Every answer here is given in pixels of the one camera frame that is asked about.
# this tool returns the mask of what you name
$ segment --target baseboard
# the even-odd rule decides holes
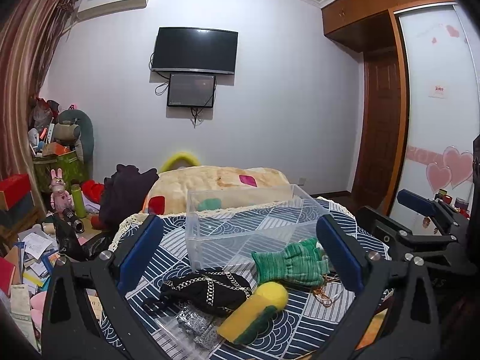
[[[314,193],[310,195],[313,198],[323,197],[325,199],[338,198],[340,196],[350,196],[351,192],[348,191],[338,191],[338,192],[325,192],[325,193]]]

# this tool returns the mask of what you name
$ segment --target green glove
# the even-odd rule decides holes
[[[252,252],[258,273],[258,285],[284,280],[303,286],[318,287],[322,275],[330,272],[325,252],[316,247],[317,239],[310,238],[287,245],[284,251],[272,253]]]

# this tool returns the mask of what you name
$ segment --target yellow sponge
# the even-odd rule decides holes
[[[264,283],[220,325],[217,333],[233,344],[250,344],[288,300],[282,285]]]

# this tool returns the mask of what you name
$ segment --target power cord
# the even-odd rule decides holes
[[[200,108],[200,111],[198,108],[190,108],[191,116],[193,117],[193,127],[197,126],[197,117],[200,115],[200,112],[203,111],[205,106],[208,104],[208,102],[213,98],[213,101],[215,101],[215,95],[217,94],[217,81],[215,80],[215,86],[213,88],[213,93],[212,95],[208,98],[208,100],[203,104],[203,106]]]
[[[153,54],[154,54],[154,53],[152,53],[152,55],[150,55],[150,62],[148,63],[148,68],[150,69],[150,71],[152,71]],[[157,86],[157,87],[155,88],[155,94],[156,94],[157,96],[161,96],[161,95],[163,95],[163,94],[166,92],[166,90],[169,88],[170,78],[169,78],[169,77],[165,77],[163,74],[161,74],[161,73],[159,73],[159,72],[157,72],[157,71],[156,71],[155,73],[157,73],[160,77],[162,77],[162,78],[164,78],[164,79],[166,80],[166,82],[164,82],[163,84],[160,84],[159,86]]]

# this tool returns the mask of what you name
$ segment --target toy rabbit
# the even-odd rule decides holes
[[[59,213],[63,218],[63,210],[66,208],[73,209],[70,194],[65,190],[65,182],[62,179],[62,170],[58,169],[57,173],[52,169],[52,182],[50,183],[50,189],[52,195],[50,197],[50,204],[52,208]]]

